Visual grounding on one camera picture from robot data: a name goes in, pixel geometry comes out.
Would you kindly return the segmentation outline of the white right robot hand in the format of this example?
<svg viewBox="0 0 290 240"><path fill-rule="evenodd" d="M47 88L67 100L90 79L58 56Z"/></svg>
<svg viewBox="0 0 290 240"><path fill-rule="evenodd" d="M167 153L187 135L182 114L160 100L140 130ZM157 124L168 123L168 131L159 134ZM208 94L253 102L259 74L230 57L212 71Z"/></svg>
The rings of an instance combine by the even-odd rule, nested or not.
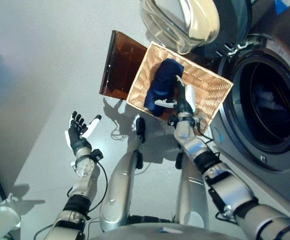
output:
<svg viewBox="0 0 290 240"><path fill-rule="evenodd" d="M163 108L175 109L178 113L186 112L193 115L196 111L195 91L192 85L185 85L179 75L174 76L174 83L178 87L178 98L155 99L153 103Z"/></svg>

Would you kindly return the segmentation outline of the black and white left hand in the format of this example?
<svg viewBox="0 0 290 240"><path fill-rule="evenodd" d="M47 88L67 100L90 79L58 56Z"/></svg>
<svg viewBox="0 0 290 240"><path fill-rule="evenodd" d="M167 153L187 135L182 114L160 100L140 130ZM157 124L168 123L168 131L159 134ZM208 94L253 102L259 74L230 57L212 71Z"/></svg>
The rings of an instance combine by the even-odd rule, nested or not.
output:
<svg viewBox="0 0 290 240"><path fill-rule="evenodd" d="M86 124L82 115L77 113L77 111L73 111L69 118L69 128L64 134L66 143L74 155L84 148L92 150L88 137L93 133L101 119L102 116L98 114L89 124Z"/></svg>

